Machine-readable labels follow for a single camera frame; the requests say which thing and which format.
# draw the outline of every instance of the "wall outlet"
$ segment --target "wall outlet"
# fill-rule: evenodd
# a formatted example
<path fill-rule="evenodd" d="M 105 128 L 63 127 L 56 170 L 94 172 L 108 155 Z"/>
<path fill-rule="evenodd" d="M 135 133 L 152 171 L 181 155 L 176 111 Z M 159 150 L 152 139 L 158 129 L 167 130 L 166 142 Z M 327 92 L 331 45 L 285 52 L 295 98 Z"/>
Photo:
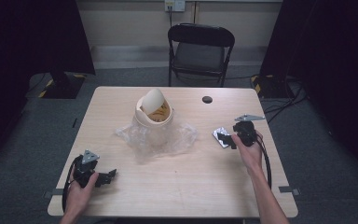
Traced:
<path fill-rule="evenodd" d="M 185 11 L 186 1 L 185 0 L 164 0 L 165 11 Z"/>
<path fill-rule="evenodd" d="M 175 0 L 165 0 L 165 11 L 170 11 L 170 7 L 171 7 L 171 11 L 175 11 Z"/>
<path fill-rule="evenodd" d="M 185 11 L 185 6 L 185 0 L 175 0 L 175 11 Z"/>

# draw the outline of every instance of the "forearm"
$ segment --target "forearm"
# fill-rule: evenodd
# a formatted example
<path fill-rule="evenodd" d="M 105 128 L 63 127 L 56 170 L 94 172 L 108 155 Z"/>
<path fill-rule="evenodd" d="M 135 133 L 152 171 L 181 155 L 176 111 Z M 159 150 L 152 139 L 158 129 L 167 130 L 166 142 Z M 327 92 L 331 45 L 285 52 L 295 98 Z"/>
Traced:
<path fill-rule="evenodd" d="M 65 214 L 63 215 L 60 224 L 75 224 L 77 223 L 77 220 L 80 216 L 77 216 L 75 214 Z"/>
<path fill-rule="evenodd" d="M 262 169 L 253 169 L 249 172 L 255 190 L 260 221 L 263 224 L 289 223 L 286 215 L 279 206 L 275 196 L 269 188 Z"/>

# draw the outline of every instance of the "chair backrest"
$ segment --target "chair backrest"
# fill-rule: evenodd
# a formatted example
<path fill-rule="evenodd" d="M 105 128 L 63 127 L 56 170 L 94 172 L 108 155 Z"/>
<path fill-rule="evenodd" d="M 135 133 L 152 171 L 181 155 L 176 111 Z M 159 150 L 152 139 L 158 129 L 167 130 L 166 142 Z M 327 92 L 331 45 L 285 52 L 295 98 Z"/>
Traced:
<path fill-rule="evenodd" d="M 218 26 L 180 23 L 168 31 L 170 45 L 172 41 L 217 47 L 233 47 L 234 35 L 227 29 Z"/>

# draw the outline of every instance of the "hand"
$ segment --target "hand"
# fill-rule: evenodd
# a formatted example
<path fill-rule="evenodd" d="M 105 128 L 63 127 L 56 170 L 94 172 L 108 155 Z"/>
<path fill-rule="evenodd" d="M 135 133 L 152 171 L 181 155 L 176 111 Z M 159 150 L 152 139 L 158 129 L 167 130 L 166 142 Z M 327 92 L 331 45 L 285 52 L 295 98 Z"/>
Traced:
<path fill-rule="evenodd" d="M 78 218 L 86 210 L 91 197 L 95 182 L 98 179 L 98 173 L 92 174 L 89 183 L 85 188 L 81 188 L 77 181 L 73 181 L 73 171 L 71 173 L 71 185 L 68 188 L 68 197 L 66 198 L 65 214 L 62 217 L 61 224 L 76 223 Z"/>
<path fill-rule="evenodd" d="M 261 133 L 258 131 L 256 131 L 256 133 L 257 133 L 258 142 L 262 142 L 263 135 L 261 135 Z M 231 138 L 239 149 L 242 161 L 245 164 L 246 168 L 248 169 L 248 173 L 254 172 L 256 170 L 261 170 L 262 149 L 260 145 L 254 143 L 250 147 L 247 147 L 243 144 L 241 139 L 236 134 L 231 135 Z"/>

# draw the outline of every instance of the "black folding chair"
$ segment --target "black folding chair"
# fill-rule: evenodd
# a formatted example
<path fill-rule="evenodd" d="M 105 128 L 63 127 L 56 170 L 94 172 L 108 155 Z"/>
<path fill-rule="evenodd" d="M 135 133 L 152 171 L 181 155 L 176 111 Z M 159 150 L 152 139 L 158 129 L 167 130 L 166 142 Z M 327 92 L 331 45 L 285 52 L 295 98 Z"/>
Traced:
<path fill-rule="evenodd" d="M 234 47 L 234 35 L 218 26 L 181 23 L 168 32 L 170 42 L 169 83 L 172 71 L 208 77 L 218 77 L 220 87 L 225 84 L 229 57 Z M 177 42 L 174 51 L 173 42 Z"/>

